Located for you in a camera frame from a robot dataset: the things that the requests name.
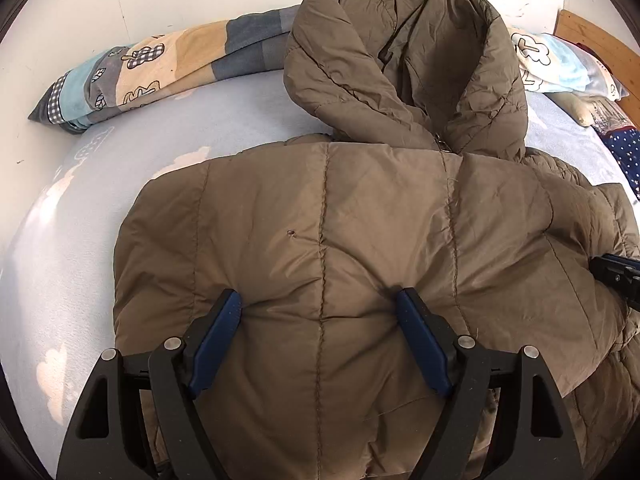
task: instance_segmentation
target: mattress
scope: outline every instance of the mattress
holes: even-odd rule
[[[577,166],[594,184],[620,182],[592,128],[527,93],[528,146]],[[265,142],[330,128],[293,104],[282,72],[193,89],[85,132],[12,241],[0,271],[0,360],[34,450],[55,475],[76,400],[113,345],[113,247],[140,189],[168,171]]]

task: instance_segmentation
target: wooden headboard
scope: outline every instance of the wooden headboard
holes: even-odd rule
[[[619,104],[636,126],[640,126],[640,56],[600,27],[577,14],[561,10],[554,33],[593,50],[629,90]]]

